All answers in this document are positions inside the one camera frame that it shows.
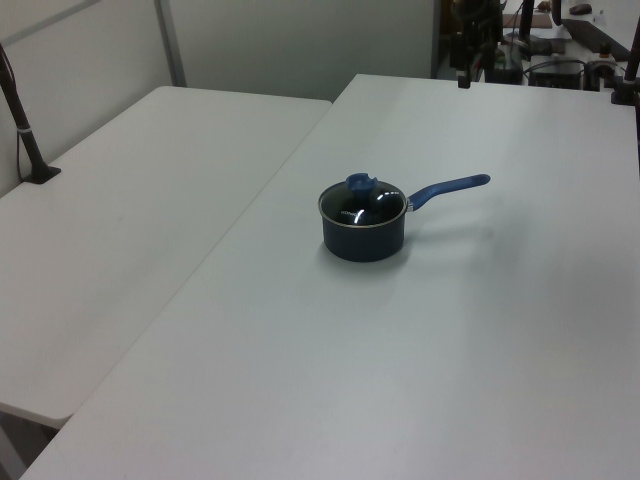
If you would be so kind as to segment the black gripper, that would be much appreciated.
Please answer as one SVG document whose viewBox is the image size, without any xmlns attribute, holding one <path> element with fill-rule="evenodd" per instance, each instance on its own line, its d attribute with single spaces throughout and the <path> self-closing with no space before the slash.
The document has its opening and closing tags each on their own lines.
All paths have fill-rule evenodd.
<svg viewBox="0 0 640 480">
<path fill-rule="evenodd" d="M 457 86 L 469 89 L 471 74 L 466 70 L 475 69 L 476 81 L 480 81 L 486 70 L 487 54 L 480 52 L 480 34 L 475 29 L 454 32 L 451 35 L 450 66 L 457 71 Z"/>
</svg>

